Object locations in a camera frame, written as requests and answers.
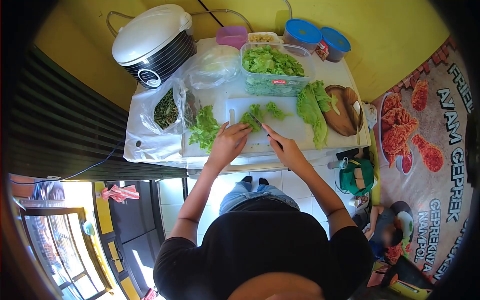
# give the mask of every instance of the pink cloth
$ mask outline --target pink cloth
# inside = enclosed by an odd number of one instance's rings
[[[107,188],[104,188],[102,191],[103,200],[108,201],[109,197],[112,197],[112,199],[118,203],[122,203],[123,200],[127,198],[139,199],[140,194],[137,192],[134,185],[121,188],[114,184],[110,191]]]

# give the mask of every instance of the rice cooker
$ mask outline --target rice cooker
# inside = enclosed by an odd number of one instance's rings
[[[120,28],[112,55],[141,85],[156,89],[197,53],[192,16],[176,4],[143,12]]]

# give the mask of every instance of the jeans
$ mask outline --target jeans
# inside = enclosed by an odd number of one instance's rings
[[[260,184],[257,191],[252,192],[252,184],[250,182],[240,181],[235,183],[233,190],[223,198],[220,204],[219,215],[229,212],[232,208],[247,200],[264,197],[266,195],[270,195],[269,198],[274,198],[300,210],[298,204],[291,197],[288,197],[273,185]]]

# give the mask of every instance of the pink container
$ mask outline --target pink container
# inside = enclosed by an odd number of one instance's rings
[[[216,43],[240,48],[248,40],[247,29],[243,26],[225,26],[216,31]]]

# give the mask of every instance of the cable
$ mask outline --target cable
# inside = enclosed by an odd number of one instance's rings
[[[119,34],[118,32],[115,31],[115,29],[113,29],[112,25],[110,24],[110,16],[113,15],[113,14],[116,14],[117,16],[120,16],[120,17],[124,17],[126,19],[133,19],[134,17],[132,16],[127,16],[121,12],[114,12],[114,11],[111,11],[107,14],[107,27],[108,29],[110,30],[110,32],[112,33],[112,35],[114,37],[117,37],[117,35]]]
[[[205,7],[205,9],[207,9],[207,7],[204,6],[203,3],[202,3],[200,0],[198,0],[198,1],[202,4],[203,7]],[[291,8],[290,8],[290,3],[289,3],[287,0],[284,0],[284,1],[287,3],[287,5],[288,5],[288,7],[289,7],[289,10],[290,10],[290,19],[291,19],[291,18],[292,18],[292,11],[291,11]],[[236,14],[237,16],[239,16],[240,18],[242,18],[242,20],[245,21],[245,23],[247,24],[248,28],[250,28],[250,30],[251,30],[252,32],[255,32],[255,31],[253,30],[253,28],[252,28],[252,25],[250,25],[250,22],[248,22],[247,19],[245,19],[245,17],[244,17],[241,13],[236,12],[236,11],[232,11],[232,10],[228,10],[228,9],[226,9],[226,8],[225,8],[225,9],[222,9],[222,10],[209,10],[209,11],[204,11],[204,12],[192,12],[190,15],[201,14],[201,13],[209,13],[209,14],[212,15],[212,17],[213,17],[222,27],[224,27],[224,26],[220,23],[220,21],[217,20],[217,18],[212,14],[212,12],[231,12],[231,13],[234,13],[234,14]],[[113,29],[113,27],[112,27],[112,24],[110,24],[110,16],[113,15],[113,14],[116,14],[117,16],[120,16],[120,17],[123,17],[123,18],[126,18],[126,19],[133,19],[133,18],[135,18],[135,17],[127,16],[127,15],[121,13],[121,12],[114,12],[114,11],[111,11],[111,12],[109,12],[109,13],[107,14],[107,21],[106,21],[106,22],[107,22],[107,27],[108,27],[108,29],[110,30],[110,32],[112,33],[112,35],[113,35],[114,37],[117,37],[118,32],[115,31],[115,29]]]
[[[290,15],[290,19],[292,18],[292,7],[290,6],[290,3],[288,0],[283,0],[287,5],[288,5],[288,13]]]
[[[201,0],[197,0],[197,1],[205,8],[206,11],[208,10],[208,8],[205,6],[205,4]],[[218,24],[220,24],[220,26],[224,27],[223,24],[211,12],[209,14],[212,16],[212,18],[215,19],[215,21]]]
[[[247,23],[247,26],[248,28],[250,28],[250,30],[252,32],[255,32],[252,28],[252,25],[250,25],[250,22],[247,21],[247,19],[245,19],[245,17],[243,15],[241,15],[241,13],[239,12],[236,12],[236,11],[232,11],[232,10],[228,10],[228,9],[222,9],[222,10],[209,10],[209,11],[205,11],[205,12],[192,12],[190,15],[194,15],[194,14],[201,14],[201,13],[206,13],[206,12],[231,12],[231,13],[234,13],[236,14],[237,16],[239,16],[240,18],[242,18],[242,20],[245,21],[245,23]]]
[[[13,181],[13,180],[11,180],[11,179],[10,179],[10,181],[11,181],[11,182],[13,182],[13,183],[15,183],[15,184],[19,184],[19,185],[33,185],[33,184],[37,184],[37,183],[43,183],[43,182],[55,182],[55,181],[61,181],[61,180],[67,180],[67,179],[70,179],[70,178],[72,178],[72,177],[75,177],[75,176],[77,176],[77,175],[79,175],[79,174],[82,174],[83,172],[85,172],[85,171],[87,171],[87,170],[89,170],[89,169],[91,169],[91,168],[93,168],[93,167],[95,167],[95,166],[98,166],[98,165],[100,165],[101,163],[104,163],[104,162],[106,162],[106,161],[107,161],[107,159],[109,159],[109,158],[110,158],[110,156],[112,156],[113,152],[114,152],[114,151],[117,149],[117,147],[120,145],[120,143],[121,143],[121,142],[122,142],[122,141],[119,141],[119,142],[118,142],[118,144],[115,146],[115,148],[113,148],[112,152],[110,152],[110,154],[107,156],[107,158],[105,158],[104,160],[102,160],[102,161],[101,161],[101,162],[99,162],[99,163],[96,163],[96,164],[94,164],[94,165],[91,165],[91,166],[89,166],[89,167],[88,167],[88,168],[86,168],[85,170],[83,170],[83,171],[80,171],[80,172],[78,172],[78,173],[77,173],[77,174],[75,174],[75,175],[71,175],[71,176],[69,176],[69,177],[65,177],[65,178],[61,178],[61,179],[54,179],[54,180],[42,180],[42,181],[33,182],[33,183],[15,182],[15,181]]]

